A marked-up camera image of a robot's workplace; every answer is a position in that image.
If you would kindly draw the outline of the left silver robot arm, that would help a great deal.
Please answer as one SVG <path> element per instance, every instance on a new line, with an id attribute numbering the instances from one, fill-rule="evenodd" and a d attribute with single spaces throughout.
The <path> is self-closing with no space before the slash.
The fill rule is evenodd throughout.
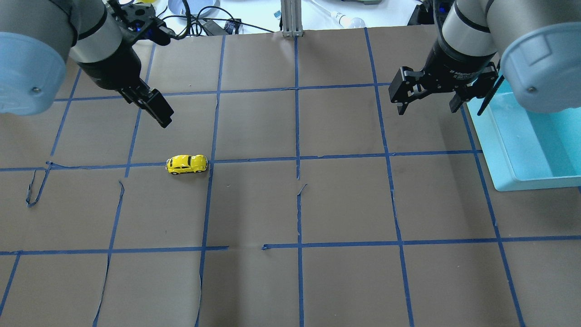
<path id="1" fill-rule="evenodd" d="M 1 113 L 46 111 L 75 62 L 100 88 L 120 93 L 162 128 L 173 109 L 141 78 L 133 45 L 168 45 L 176 35 L 152 4 L 117 0 L 3 0 L 0 4 Z"/>

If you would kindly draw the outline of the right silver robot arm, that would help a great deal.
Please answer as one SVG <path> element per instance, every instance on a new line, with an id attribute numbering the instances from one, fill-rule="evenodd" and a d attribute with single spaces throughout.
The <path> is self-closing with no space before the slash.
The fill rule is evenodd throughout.
<path id="1" fill-rule="evenodd" d="M 579 108 L 578 0 L 434 0 L 432 9 L 438 37 L 424 67 L 401 67 L 389 86 L 399 114 L 442 93 L 454 93 L 452 112 L 482 99 L 482 114 L 504 82 L 526 110 Z"/>

